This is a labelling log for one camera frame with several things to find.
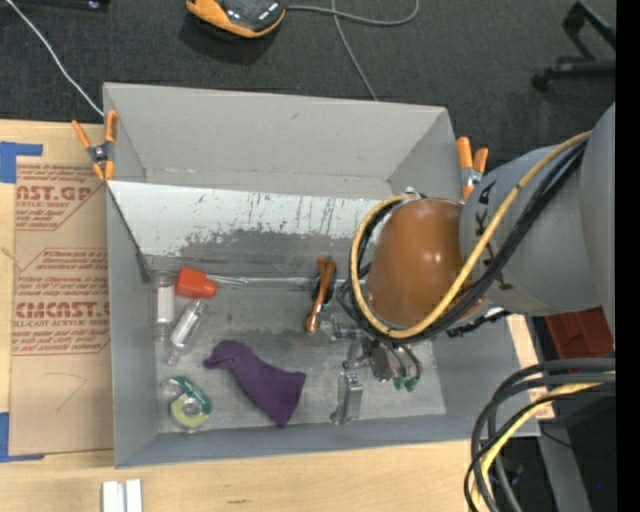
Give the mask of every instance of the cardboard sheet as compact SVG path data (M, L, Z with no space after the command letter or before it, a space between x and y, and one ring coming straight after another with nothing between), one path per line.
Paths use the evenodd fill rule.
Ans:
M104 183L69 123L2 121L0 140L43 146L17 159L9 454L111 448Z

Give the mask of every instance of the gray bin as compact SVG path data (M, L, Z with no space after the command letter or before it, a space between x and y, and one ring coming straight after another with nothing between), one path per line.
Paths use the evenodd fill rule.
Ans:
M341 426L330 414L348 345L303 330L316 258L331 255L344 279L351 239L379 200L407 187L459 199L446 109L123 84L105 84L104 107L120 118L107 200L116 467L469 437L519 367L503 320L416 345L425 375L413 393L360 370L360 419ZM194 350L172 368L153 340L147 272L183 266L230 280L209 299ZM330 314L341 314L335 300ZM224 339L307 375L286 428L231 372L203 368ZM175 375L212 402L197 433L168 416L160 383Z

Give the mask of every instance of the orange device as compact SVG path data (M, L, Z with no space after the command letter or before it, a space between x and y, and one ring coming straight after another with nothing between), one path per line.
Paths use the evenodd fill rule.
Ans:
M105 141L98 146L91 145L87 134L75 119L71 121L71 126L73 126L73 129L76 131L82 147L89 153L93 161L94 172L102 181L113 179L115 172L113 165L113 146L116 143L118 133L118 119L118 114L115 110L108 112L105 122Z
M482 179L489 151L487 148L480 148L476 151L475 157L472 156L471 142L468 137L458 137L456 149L462 170L462 200L466 201L473 187Z
M210 299L218 291L215 281L207 279L207 274L183 267L176 281L176 294L183 297Z
M278 0L186 0L191 14L221 36L255 39L273 31L284 17Z

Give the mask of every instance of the glass vial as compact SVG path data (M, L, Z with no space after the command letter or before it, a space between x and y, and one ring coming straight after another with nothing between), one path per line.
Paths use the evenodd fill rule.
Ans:
M207 305L202 300L189 304L167 342L165 363L175 366L180 358L189 352L195 341L195 333L202 322L202 316L207 312Z
M169 339L176 317L175 275L156 271L151 275L153 336L157 341Z

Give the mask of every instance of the purple cloth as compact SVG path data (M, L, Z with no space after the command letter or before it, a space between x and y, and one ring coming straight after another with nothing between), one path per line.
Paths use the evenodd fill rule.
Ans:
M243 343L224 340L202 363L205 368L229 368L245 393L283 428L298 405L307 376L271 366Z

